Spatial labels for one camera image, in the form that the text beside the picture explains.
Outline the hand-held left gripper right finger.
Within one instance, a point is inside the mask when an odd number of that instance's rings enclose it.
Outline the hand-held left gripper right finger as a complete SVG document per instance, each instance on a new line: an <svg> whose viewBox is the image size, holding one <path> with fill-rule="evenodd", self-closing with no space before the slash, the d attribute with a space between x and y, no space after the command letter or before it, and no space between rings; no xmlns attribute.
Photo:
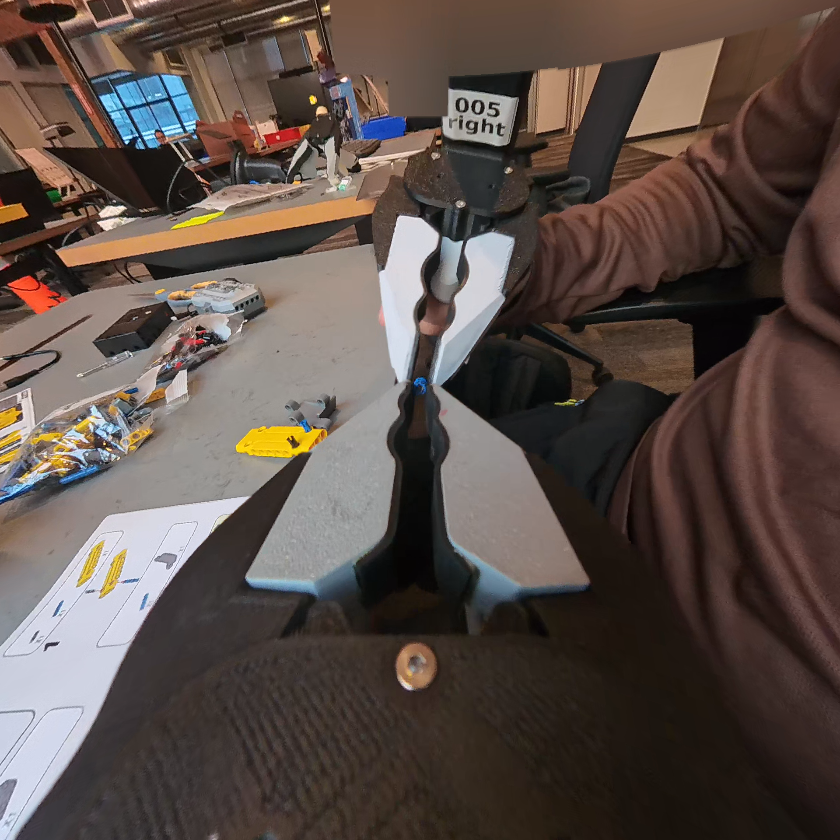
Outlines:
<svg viewBox="0 0 840 840"><path fill-rule="evenodd" d="M522 449L444 388L427 390L434 571L478 634L494 609L591 581Z"/></svg>

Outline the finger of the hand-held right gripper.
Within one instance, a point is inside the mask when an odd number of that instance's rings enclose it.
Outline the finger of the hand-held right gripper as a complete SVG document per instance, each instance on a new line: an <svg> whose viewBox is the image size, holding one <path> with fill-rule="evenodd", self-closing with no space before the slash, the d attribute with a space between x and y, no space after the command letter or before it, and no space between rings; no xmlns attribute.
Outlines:
<svg viewBox="0 0 840 840"><path fill-rule="evenodd" d="M438 255L438 232L420 217L399 216L385 267L379 273L390 362L398 382L412 378L420 341L419 309L425 270Z"/></svg>
<svg viewBox="0 0 840 840"><path fill-rule="evenodd" d="M446 383L495 320L505 300L514 247L515 238L499 232L480 234L464 242L464 278L457 289L449 287L454 316L438 338L431 383Z"/></svg>

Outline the yellow beam panel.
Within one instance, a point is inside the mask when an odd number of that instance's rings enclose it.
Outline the yellow beam panel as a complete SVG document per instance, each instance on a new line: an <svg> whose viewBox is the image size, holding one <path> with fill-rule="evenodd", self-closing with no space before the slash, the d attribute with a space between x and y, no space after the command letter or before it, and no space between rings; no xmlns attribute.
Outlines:
<svg viewBox="0 0 840 840"><path fill-rule="evenodd" d="M287 448L286 438L289 435L300 441L300 447L295 451ZM235 451L241 455L290 459L311 452L327 436L328 432L323 428L313 428L305 434L297 425L263 426L247 432L237 442Z"/></svg>

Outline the bag of yellow blue parts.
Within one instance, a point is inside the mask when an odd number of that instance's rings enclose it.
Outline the bag of yellow blue parts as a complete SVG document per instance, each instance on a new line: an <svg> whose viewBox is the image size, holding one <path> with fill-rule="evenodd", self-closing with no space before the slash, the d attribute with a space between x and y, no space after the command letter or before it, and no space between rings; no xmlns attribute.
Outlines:
<svg viewBox="0 0 840 840"><path fill-rule="evenodd" d="M98 475L136 452L153 431L154 409L133 386L66 406L18 448L2 475L1 503Z"/></svg>

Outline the grey desk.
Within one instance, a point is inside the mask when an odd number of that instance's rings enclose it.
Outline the grey desk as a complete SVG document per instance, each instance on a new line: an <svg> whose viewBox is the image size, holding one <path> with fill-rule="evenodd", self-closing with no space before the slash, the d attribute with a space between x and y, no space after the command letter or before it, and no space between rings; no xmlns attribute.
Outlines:
<svg viewBox="0 0 840 840"><path fill-rule="evenodd" d="M340 424L392 384L371 245L241 266L267 308L190 375L189 400L99 475L2 505L1 638L16 631L107 516L253 495L285 465L235 451L291 399L335 394Z"/></svg>

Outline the person's right hand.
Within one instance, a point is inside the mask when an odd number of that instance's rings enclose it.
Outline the person's right hand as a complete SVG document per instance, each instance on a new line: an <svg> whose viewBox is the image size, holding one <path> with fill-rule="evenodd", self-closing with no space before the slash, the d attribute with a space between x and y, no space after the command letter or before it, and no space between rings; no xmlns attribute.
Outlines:
<svg viewBox="0 0 840 840"><path fill-rule="evenodd" d="M429 294L425 299L423 315L418 323L419 332L424 336L436 338L448 328L453 317L451 301L441 301Z"/></svg>

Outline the black backpack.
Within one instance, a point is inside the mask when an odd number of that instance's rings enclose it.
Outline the black backpack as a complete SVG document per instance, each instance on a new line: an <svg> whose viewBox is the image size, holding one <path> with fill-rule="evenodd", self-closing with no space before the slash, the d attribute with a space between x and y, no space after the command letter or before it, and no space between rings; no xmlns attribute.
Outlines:
<svg viewBox="0 0 840 840"><path fill-rule="evenodd" d="M565 358L541 344L486 337L444 388L491 420L565 402L572 394L571 368Z"/></svg>

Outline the black office chair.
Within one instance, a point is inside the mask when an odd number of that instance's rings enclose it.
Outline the black office chair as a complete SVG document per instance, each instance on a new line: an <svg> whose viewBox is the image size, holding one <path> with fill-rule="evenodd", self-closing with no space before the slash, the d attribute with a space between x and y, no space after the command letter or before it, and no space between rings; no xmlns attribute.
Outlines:
<svg viewBox="0 0 840 840"><path fill-rule="evenodd" d="M250 155L241 140L228 142L231 152L229 181L232 186L257 184L285 184L287 172L282 165L271 158Z"/></svg>
<svg viewBox="0 0 840 840"><path fill-rule="evenodd" d="M709 269L661 282L652 292L628 290L604 306L572 318L590 325L677 320L691 327L694 376L742 349L761 318L783 305L782 258L762 257L731 268Z"/></svg>
<svg viewBox="0 0 840 840"><path fill-rule="evenodd" d="M627 130L647 89L659 54L607 62L595 81L583 118L577 129L565 167L540 170L532 156L547 144L529 132L521 132L513 147L513 159L526 176L529 188L528 233L532 256L539 255L540 224L576 207L589 208L610 192L614 169ZM604 362L561 338L534 317L523 324L507 324L497 331L511 352L513 383L527 385L537 403L566 401L572 388L568 359L589 365L594 385L609 382L613 375Z"/></svg>

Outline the grey control hub block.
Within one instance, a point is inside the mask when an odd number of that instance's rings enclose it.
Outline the grey control hub block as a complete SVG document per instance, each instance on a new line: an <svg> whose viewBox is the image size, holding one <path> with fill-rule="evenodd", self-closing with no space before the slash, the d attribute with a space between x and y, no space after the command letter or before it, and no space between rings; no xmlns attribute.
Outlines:
<svg viewBox="0 0 840 840"><path fill-rule="evenodd" d="M252 319L266 309L266 299L258 286L233 277L195 284L190 292L196 312L236 314Z"/></svg>

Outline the black monitor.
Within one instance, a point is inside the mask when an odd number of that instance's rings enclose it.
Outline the black monitor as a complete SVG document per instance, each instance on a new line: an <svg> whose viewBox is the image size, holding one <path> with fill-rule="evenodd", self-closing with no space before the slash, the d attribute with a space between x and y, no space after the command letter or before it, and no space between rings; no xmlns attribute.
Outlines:
<svg viewBox="0 0 840 840"><path fill-rule="evenodd" d="M281 129L310 124L319 107L330 110L319 73L310 67L281 72L268 79L267 85Z"/></svg>
<svg viewBox="0 0 840 840"><path fill-rule="evenodd" d="M203 182L170 144L151 150L123 146L45 152L139 214L179 212L207 196Z"/></svg>

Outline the bag of red black parts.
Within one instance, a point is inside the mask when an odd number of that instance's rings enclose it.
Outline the bag of red black parts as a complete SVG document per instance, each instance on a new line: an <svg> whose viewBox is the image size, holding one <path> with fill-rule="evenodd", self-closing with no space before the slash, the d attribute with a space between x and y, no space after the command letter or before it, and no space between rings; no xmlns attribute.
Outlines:
<svg viewBox="0 0 840 840"><path fill-rule="evenodd" d="M140 404L152 404L165 397L165 389L177 375L193 371L237 342L246 318L241 312L200 312L175 320L155 342L150 362L134 386Z"/></svg>

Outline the small black box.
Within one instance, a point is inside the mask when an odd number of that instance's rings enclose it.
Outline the small black box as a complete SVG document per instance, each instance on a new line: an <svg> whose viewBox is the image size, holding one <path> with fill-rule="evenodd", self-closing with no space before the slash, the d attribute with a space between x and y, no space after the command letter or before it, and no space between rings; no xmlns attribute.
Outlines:
<svg viewBox="0 0 840 840"><path fill-rule="evenodd" d="M106 359L127 352L135 354L149 349L171 326L174 318L171 306L165 301L131 309L101 332L92 344Z"/></svg>

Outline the white instruction booklet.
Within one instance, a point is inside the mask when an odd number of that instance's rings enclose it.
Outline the white instruction booklet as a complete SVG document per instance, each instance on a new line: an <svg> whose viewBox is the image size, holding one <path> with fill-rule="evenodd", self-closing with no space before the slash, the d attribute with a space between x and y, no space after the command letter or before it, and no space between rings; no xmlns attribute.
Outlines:
<svg viewBox="0 0 840 840"><path fill-rule="evenodd" d="M246 497L106 517L3 643L1 838L15 838L89 734L145 617Z"/></svg>

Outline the orange plastic object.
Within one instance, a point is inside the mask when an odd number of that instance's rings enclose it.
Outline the orange plastic object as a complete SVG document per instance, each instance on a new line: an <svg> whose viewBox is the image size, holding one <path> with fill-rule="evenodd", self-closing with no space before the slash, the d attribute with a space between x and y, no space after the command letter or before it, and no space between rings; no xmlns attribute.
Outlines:
<svg viewBox="0 0 840 840"><path fill-rule="evenodd" d="M5 285L34 314L43 314L67 300L57 290L50 288L44 281L32 275L8 280Z"/></svg>

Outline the small clear-handled screwdriver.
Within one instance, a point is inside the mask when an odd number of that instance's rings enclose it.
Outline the small clear-handled screwdriver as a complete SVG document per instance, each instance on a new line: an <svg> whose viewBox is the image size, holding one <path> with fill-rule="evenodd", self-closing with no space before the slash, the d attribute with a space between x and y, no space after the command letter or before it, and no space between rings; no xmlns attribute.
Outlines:
<svg viewBox="0 0 840 840"><path fill-rule="evenodd" d="M122 362L129 361L129 360L132 359L132 357L134 357L134 352L132 352L130 350L125 350L125 351L122 351L120 353L116 353L116 354L106 358L103 362L101 362L101 363L99 363L95 366L92 366L88 370L85 370L85 371L82 371L82 372L78 373L77 378L78 379L87 378L90 375L93 375L93 374L98 373L100 371L105 371L107 369L110 369L117 364L121 364Z"/></svg>

